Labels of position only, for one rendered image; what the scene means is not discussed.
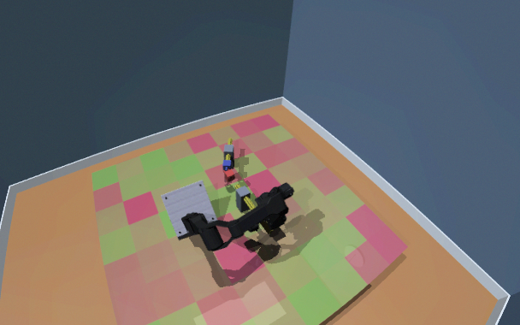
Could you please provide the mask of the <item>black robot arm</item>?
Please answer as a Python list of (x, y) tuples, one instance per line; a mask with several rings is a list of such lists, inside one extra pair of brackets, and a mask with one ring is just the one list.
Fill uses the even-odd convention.
[[(208, 251), (219, 251), (229, 246), (232, 240), (242, 237), (247, 230), (262, 220), (266, 220), (271, 230), (285, 224), (287, 218), (281, 213), (287, 208), (285, 200), (292, 197), (294, 193), (293, 187), (288, 183), (273, 187), (270, 192), (265, 192), (255, 199), (257, 207), (238, 220), (230, 222), (216, 220), (208, 223), (203, 213), (187, 213), (181, 220), (183, 219), (186, 230), (191, 236), (200, 234)], [(228, 228), (232, 237), (227, 242), (223, 242), (216, 226)]]

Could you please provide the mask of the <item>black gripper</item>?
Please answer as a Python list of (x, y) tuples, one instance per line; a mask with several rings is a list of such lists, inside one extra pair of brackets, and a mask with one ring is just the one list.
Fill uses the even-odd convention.
[[(284, 212), (282, 212), (281, 214), (282, 214), (282, 215), (285, 215), (287, 212), (288, 212), (288, 208), (286, 208), (286, 210), (285, 210)], [(250, 233), (252, 233), (252, 232), (254, 232), (254, 231), (257, 232), (258, 229), (259, 229), (259, 226), (258, 226), (258, 223), (257, 223), (256, 225), (254, 225), (253, 227), (251, 227), (248, 231), (249, 231)]]

